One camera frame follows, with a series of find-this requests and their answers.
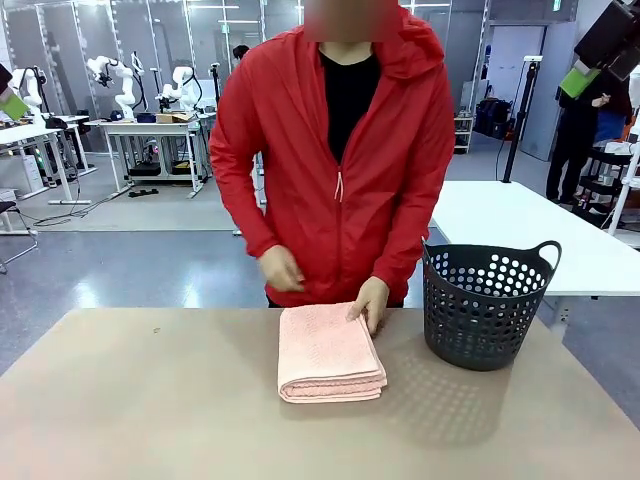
red jacket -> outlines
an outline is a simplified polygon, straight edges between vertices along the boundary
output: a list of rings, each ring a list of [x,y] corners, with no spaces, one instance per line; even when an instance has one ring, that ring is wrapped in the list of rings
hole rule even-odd
[[[224,205],[250,255],[283,245],[305,277],[304,293],[267,286],[280,305],[353,301],[372,275],[389,285],[390,304],[407,294],[455,134],[442,47],[425,22],[402,15],[398,36],[374,44],[382,76],[342,166],[327,140],[318,44],[303,27],[248,52],[224,89],[210,139]],[[250,177],[257,152],[264,215]]]

folded towel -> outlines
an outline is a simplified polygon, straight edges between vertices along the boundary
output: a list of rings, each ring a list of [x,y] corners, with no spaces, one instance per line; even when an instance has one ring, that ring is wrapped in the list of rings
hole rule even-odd
[[[287,308],[280,317],[278,392],[290,403],[380,397],[387,376],[364,318],[347,321],[352,303]]]

box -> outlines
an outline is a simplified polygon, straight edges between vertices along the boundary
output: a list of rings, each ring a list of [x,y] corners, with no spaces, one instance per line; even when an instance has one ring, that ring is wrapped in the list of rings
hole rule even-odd
[[[11,188],[0,188],[0,202],[15,202],[16,192]]]
[[[197,120],[195,113],[172,112],[156,114],[156,123],[189,123]]]
[[[44,185],[33,155],[3,155],[0,157],[0,188],[17,191],[22,197],[41,190]]]

glass wall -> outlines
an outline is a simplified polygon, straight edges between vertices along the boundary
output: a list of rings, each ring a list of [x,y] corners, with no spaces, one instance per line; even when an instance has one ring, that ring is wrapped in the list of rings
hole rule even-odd
[[[440,38],[459,103],[463,84],[473,78],[484,0],[399,3],[429,22]],[[212,105],[212,64],[219,64],[224,90],[234,47],[256,47],[304,21],[304,0],[7,0],[5,9],[14,66],[38,65],[45,71],[53,112],[84,109],[92,117],[108,117],[118,109],[114,97],[122,81],[114,75],[109,88],[96,84],[85,67],[89,58],[104,55],[130,65],[135,51],[144,65],[150,110],[158,108],[158,88],[172,83],[173,70],[193,66],[203,89],[201,105]],[[134,94],[140,98],[137,85]],[[102,149],[101,139],[89,141],[89,150]]]

